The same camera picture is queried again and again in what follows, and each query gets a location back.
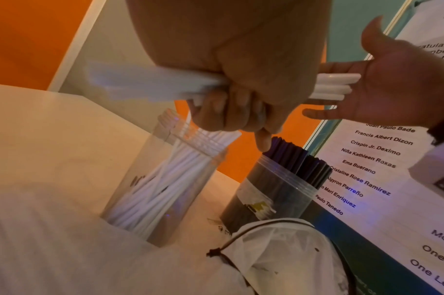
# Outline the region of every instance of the plastic container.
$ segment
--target plastic container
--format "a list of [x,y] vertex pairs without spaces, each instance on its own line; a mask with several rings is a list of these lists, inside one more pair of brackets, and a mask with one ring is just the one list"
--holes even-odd
[[266,156],[240,184],[221,220],[230,233],[245,224],[276,218],[300,218],[317,189]]
[[[157,126],[114,192],[102,217],[108,223],[134,232],[156,246],[163,246],[224,160],[225,146],[218,139],[220,136],[214,138],[214,133],[191,126],[177,113],[167,109],[158,117]],[[148,201],[148,194],[140,194],[144,191],[143,185],[149,187],[148,194],[159,191],[157,198],[166,195],[176,199],[169,203],[170,207],[162,206],[158,214],[156,207],[152,209],[153,214],[137,213],[147,208],[145,206],[151,207],[151,202],[160,202],[151,198]]]

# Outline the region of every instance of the white fabric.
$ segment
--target white fabric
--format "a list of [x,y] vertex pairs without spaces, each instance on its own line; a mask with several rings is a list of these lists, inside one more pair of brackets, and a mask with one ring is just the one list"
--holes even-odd
[[223,249],[260,295],[343,295],[348,280],[331,242],[311,226],[277,219],[240,228],[232,244]]
[[0,189],[0,295],[252,295],[218,258],[156,248],[42,186]]

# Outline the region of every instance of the poster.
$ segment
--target poster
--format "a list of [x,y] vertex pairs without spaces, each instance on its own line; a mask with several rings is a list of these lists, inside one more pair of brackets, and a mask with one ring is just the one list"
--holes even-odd
[[[398,38],[444,59],[444,0]],[[317,154],[333,173],[302,218],[338,244],[361,294],[444,294],[444,199],[408,172],[431,142],[424,128],[343,120]]]

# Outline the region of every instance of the fingernail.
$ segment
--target fingernail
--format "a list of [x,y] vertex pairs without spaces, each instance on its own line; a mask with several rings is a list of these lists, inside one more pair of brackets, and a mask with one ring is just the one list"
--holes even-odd
[[262,111],[264,103],[260,100],[253,101],[253,104],[251,105],[251,110],[253,113],[260,113]]
[[239,90],[235,93],[235,98],[239,107],[246,107],[250,102],[251,92],[247,89]]
[[212,102],[212,108],[216,114],[223,113],[227,104],[227,96],[220,96]]

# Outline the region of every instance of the bundle of black straws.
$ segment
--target bundle of black straws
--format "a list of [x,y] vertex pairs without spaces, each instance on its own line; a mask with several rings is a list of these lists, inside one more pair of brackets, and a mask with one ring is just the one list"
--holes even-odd
[[331,173],[332,168],[325,161],[274,137],[271,149],[240,184],[221,220],[234,233],[259,220],[300,218]]

